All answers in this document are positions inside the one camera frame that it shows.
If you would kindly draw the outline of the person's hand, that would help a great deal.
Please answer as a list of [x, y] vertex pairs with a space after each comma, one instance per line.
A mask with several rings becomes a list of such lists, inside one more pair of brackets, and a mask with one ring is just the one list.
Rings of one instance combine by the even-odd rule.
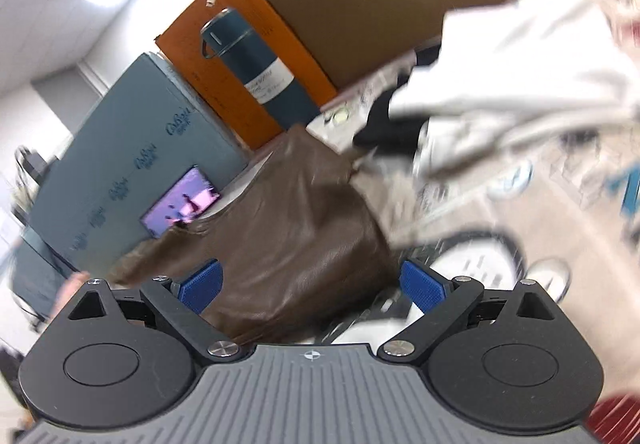
[[88, 272], [74, 272], [70, 274], [70, 277], [66, 279], [56, 294], [54, 305], [49, 315], [49, 322], [55, 319], [58, 313], [62, 311], [62, 308], [65, 307], [66, 303], [75, 296], [79, 288], [89, 279], [91, 279], [91, 275]]

